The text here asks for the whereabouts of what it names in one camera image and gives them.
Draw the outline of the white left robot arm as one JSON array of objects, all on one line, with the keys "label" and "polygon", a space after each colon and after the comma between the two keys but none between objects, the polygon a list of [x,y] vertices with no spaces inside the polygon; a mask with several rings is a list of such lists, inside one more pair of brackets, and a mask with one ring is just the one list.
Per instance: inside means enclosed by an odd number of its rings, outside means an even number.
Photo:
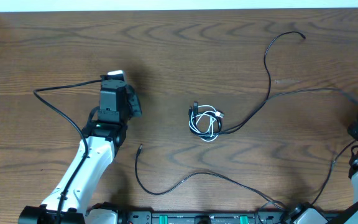
[{"label": "white left robot arm", "polygon": [[80,145],[59,184],[38,207],[26,206],[19,223],[124,223],[125,215],[105,203],[89,208],[106,168],[122,146],[127,122],[142,114],[139,99],[123,78],[103,76],[99,106],[93,108]]}]

